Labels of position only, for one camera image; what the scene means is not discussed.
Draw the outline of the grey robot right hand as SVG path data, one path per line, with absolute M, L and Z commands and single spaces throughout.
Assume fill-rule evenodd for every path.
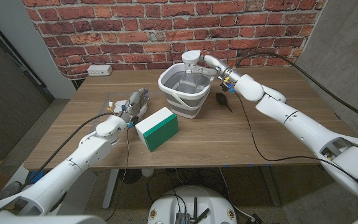
M 220 76 L 225 82 L 237 82 L 243 76 L 241 72 L 234 67 L 230 67 L 222 60 L 211 55 L 201 55 L 200 51 L 185 52 L 182 54 L 181 59 L 184 63 L 186 74 L 197 74 L 206 77 Z M 199 61 L 205 62 L 210 68 L 197 66 Z

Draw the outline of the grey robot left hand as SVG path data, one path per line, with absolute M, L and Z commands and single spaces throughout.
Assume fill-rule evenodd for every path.
M 130 95 L 129 99 L 124 104 L 124 108 L 122 109 L 122 113 L 120 115 L 125 122 L 128 123 L 135 116 L 139 119 L 143 117 L 148 108 L 147 103 L 149 101 L 149 97 L 147 96 L 147 93 L 147 88 L 141 88 L 134 91 Z

